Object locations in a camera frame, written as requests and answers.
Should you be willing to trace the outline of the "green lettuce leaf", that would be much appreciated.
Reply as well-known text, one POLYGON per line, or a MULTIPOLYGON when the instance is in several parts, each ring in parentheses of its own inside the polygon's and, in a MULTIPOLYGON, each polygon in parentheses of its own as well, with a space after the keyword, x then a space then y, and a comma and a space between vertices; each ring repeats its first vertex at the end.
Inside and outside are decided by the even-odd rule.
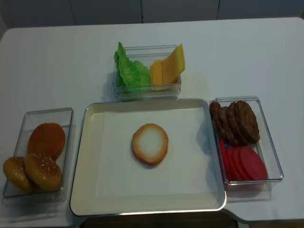
POLYGON ((147 86, 151 84, 150 71, 140 61, 130 61, 132 68, 132 83, 130 86, 147 86))
POLYGON ((118 42, 118 49, 114 54, 117 73, 121 86, 130 86, 132 83, 132 68, 129 58, 121 42, 118 42))

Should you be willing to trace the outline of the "clear lettuce cheese container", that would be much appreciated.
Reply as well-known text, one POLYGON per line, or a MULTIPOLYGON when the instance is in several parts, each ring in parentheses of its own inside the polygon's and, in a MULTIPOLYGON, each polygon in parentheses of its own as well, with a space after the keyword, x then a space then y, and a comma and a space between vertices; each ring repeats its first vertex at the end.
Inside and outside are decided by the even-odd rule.
POLYGON ((112 77, 112 87, 114 97, 120 102, 141 101, 141 100, 157 100, 157 99, 177 99, 181 91, 181 76, 177 77, 175 84, 154 85, 152 79, 148 79, 151 75, 150 66, 157 60, 164 60, 176 48, 175 45, 166 46, 148 46, 148 47, 125 47, 126 57, 135 62, 143 76, 143 84, 135 83, 134 86, 127 85, 120 76, 117 67, 118 52, 114 55, 114 73, 112 77))

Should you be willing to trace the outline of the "stacked yellow cheese slices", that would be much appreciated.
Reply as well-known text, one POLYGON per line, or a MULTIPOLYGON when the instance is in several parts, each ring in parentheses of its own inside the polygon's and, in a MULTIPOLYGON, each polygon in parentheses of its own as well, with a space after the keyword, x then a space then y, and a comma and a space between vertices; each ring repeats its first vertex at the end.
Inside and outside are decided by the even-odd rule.
POLYGON ((162 61, 157 60, 154 61, 152 65, 150 65, 150 78, 151 84, 154 85, 153 90, 155 91, 160 91, 164 89, 158 86, 164 86, 169 84, 165 81, 165 76, 162 71, 162 61))

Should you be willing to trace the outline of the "green lettuce leaf in container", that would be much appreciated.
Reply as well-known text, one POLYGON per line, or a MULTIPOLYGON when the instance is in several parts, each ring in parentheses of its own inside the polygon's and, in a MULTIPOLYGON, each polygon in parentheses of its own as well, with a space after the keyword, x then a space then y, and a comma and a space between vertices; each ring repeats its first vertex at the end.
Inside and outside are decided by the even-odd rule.
POLYGON ((147 86, 151 84, 150 71, 140 61, 130 61, 132 68, 132 83, 130 86, 147 86))

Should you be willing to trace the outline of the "leaning yellow cheese slice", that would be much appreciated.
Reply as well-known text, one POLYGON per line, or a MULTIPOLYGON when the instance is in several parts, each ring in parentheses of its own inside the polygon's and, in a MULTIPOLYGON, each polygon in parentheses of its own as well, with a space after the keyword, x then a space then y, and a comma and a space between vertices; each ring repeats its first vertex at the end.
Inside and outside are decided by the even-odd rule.
POLYGON ((178 45, 168 57, 162 60, 161 66, 162 83, 172 84, 186 68, 183 45, 178 45))

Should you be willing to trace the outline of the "bottom bun half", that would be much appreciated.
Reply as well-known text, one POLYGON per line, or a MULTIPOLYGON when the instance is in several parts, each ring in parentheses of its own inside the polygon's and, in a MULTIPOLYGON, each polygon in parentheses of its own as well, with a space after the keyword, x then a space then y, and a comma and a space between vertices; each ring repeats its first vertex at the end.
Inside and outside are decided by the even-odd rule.
POLYGON ((169 138, 163 128, 147 123, 133 134, 132 151, 142 163, 155 166, 166 156, 168 143, 169 138))

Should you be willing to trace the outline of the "brown patty leftmost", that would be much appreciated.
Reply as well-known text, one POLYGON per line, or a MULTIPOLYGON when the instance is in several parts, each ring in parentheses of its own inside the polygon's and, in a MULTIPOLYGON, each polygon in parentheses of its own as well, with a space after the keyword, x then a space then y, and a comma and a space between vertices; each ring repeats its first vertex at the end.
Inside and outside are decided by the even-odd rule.
POLYGON ((213 101, 213 102, 210 103, 209 112, 210 112, 211 119, 214 122, 216 132, 218 134, 218 137, 226 143, 227 142, 226 134, 225 134, 225 131, 224 131, 224 129, 221 125, 221 122, 219 120, 220 109, 221 109, 221 106, 218 102, 213 101))

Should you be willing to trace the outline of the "brown patty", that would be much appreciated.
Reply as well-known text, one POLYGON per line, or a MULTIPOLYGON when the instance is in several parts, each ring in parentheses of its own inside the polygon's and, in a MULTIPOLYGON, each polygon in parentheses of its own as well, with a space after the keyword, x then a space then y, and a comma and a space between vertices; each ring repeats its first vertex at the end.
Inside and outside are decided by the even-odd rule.
POLYGON ((224 131, 224 129, 221 125, 221 122, 219 120, 220 109, 221 109, 221 106, 218 102, 213 101, 213 102, 210 103, 209 112, 210 112, 211 119, 214 122, 216 132, 218 134, 218 137, 226 143, 227 142, 226 134, 225 134, 225 131, 224 131))
POLYGON ((232 102, 229 107, 226 110, 226 116, 230 125, 230 128, 235 136, 235 138, 238 140, 239 145, 241 146, 247 146, 249 145, 249 142, 244 138, 242 135, 238 122, 235 115, 235 105, 236 102, 232 102))
POLYGON ((233 132, 230 128, 228 118, 227 118, 227 115, 226 115, 226 110, 227 110, 226 106, 220 108, 220 110, 219 110, 219 120, 220 120, 221 125, 224 129, 224 132, 226 134, 226 138, 227 138, 228 142, 232 146, 239 146, 239 142, 238 142, 237 138, 234 136, 234 134, 233 134, 233 132))
POLYGON ((243 137, 250 143, 255 144, 259 141, 259 128, 257 119, 250 105, 242 100, 235 105, 235 115, 238 127, 243 137))

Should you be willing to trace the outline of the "red tomato slice leftmost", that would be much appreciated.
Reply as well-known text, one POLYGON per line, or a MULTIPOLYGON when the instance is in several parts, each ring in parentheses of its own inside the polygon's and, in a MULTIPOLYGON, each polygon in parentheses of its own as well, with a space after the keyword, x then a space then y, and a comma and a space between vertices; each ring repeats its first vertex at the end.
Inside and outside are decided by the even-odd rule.
POLYGON ((220 144, 220 151, 221 151, 221 155, 222 155, 222 160, 223 160, 223 164, 224 164, 226 178, 227 178, 228 181, 231 181, 232 177, 231 177, 231 174, 230 174, 229 163, 228 163, 228 159, 227 159, 227 155, 226 155, 226 149, 225 149, 224 141, 222 139, 220 139, 219 144, 220 144))

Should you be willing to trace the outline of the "brown patty rightmost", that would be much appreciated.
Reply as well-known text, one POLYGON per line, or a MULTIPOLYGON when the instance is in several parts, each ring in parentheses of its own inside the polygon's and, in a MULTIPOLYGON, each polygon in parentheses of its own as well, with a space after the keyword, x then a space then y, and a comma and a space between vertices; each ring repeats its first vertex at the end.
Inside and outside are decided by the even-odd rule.
POLYGON ((238 127, 243 137, 250 143, 255 144, 259 141, 259 128, 257 119, 250 105, 242 100, 235 105, 235 115, 238 127))

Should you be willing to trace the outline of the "orange bun bottom in container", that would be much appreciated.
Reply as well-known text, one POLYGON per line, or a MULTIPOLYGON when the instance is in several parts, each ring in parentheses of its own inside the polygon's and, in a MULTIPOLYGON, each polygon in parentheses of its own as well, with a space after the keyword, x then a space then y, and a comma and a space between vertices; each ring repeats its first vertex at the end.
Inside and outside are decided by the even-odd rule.
POLYGON ((36 127, 28 141, 28 154, 43 153, 56 161, 62 153, 66 135, 57 123, 43 123, 36 127))

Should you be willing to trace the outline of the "red tomato slice front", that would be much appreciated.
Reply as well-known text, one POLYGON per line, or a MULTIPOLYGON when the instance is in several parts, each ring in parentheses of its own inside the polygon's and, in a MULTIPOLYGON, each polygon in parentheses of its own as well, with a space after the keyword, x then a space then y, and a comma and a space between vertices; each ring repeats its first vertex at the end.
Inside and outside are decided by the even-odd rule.
POLYGON ((267 170, 259 155, 250 147, 242 147, 240 162, 250 180, 267 180, 267 170))

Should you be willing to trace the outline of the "sesame top bun front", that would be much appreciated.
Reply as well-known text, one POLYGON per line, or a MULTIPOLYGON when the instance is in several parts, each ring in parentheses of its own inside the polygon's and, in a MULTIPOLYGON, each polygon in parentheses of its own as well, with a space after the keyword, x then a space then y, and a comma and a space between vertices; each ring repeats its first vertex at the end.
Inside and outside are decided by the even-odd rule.
POLYGON ((57 163, 44 153, 33 153, 25 157, 24 166, 29 178, 44 191, 61 188, 62 172, 57 163))

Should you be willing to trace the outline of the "clear bun container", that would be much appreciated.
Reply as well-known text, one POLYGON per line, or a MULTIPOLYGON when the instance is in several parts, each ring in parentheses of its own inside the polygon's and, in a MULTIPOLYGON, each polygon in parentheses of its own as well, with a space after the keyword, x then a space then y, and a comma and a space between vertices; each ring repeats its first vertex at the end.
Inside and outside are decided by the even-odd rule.
POLYGON ((65 145, 62 153, 55 161, 62 172, 61 188, 58 191, 44 191, 40 189, 33 181, 34 190, 31 193, 25 193, 13 186, 8 179, 6 180, 2 203, 4 205, 33 205, 39 203, 49 203, 63 201, 66 196, 66 174, 68 166, 68 153, 70 146, 70 138, 72 132, 73 109, 61 108, 43 111, 27 112, 24 115, 21 129, 19 132, 17 144, 13 156, 28 156, 28 142, 34 129, 44 123, 59 124, 66 135, 65 145))

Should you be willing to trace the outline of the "plain top bun left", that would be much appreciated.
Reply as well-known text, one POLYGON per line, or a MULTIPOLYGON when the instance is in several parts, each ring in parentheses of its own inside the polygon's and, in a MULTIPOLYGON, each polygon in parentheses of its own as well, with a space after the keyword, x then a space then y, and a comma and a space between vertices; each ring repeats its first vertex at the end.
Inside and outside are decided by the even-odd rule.
POLYGON ((31 193, 34 185, 25 172, 24 157, 10 157, 3 164, 3 172, 8 181, 17 189, 31 193))

